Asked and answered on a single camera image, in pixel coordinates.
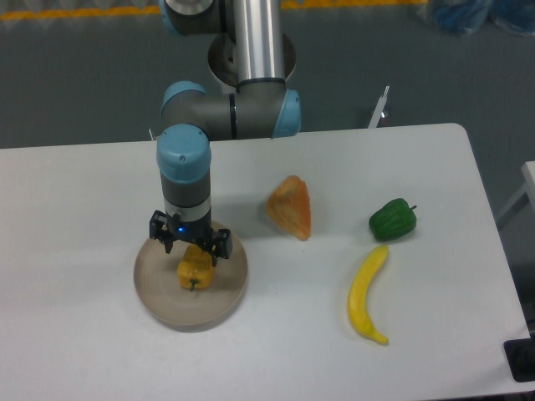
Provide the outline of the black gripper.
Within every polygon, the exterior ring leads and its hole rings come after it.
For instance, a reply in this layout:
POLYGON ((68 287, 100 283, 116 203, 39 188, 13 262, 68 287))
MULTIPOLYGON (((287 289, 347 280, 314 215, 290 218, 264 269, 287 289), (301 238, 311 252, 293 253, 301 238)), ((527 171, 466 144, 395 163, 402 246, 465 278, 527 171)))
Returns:
POLYGON ((229 259, 232 254, 232 233, 227 228, 213 230, 211 213, 196 221, 183 221, 178 214, 167 215, 154 211, 149 222, 149 237, 157 240, 170 254, 175 241, 198 245, 211 255, 211 263, 216 266, 219 259, 229 259))

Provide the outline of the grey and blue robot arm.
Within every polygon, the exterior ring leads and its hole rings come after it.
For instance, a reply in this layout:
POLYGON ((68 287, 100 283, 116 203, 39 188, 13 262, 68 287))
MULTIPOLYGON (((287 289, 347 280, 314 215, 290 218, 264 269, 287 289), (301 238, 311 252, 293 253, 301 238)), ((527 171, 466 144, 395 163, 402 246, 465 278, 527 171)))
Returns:
POLYGON ((211 142, 283 138, 301 128, 297 91, 289 89, 278 1, 161 1, 164 22, 183 35, 225 33, 235 45, 237 86, 211 96, 191 81, 164 93, 156 161, 165 202, 150 219, 150 238, 171 251, 199 246, 211 261, 232 254, 228 229, 211 223, 211 142))

